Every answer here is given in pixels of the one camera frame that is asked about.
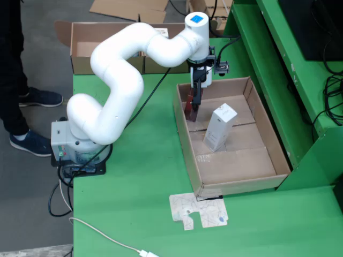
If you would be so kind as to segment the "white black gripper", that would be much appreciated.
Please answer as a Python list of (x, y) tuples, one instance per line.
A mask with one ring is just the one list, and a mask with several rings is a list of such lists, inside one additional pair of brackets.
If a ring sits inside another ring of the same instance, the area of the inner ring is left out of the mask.
[(192, 110), (197, 112), (201, 104), (202, 88), (212, 84), (212, 66), (190, 67), (191, 87), (193, 98), (191, 101)]

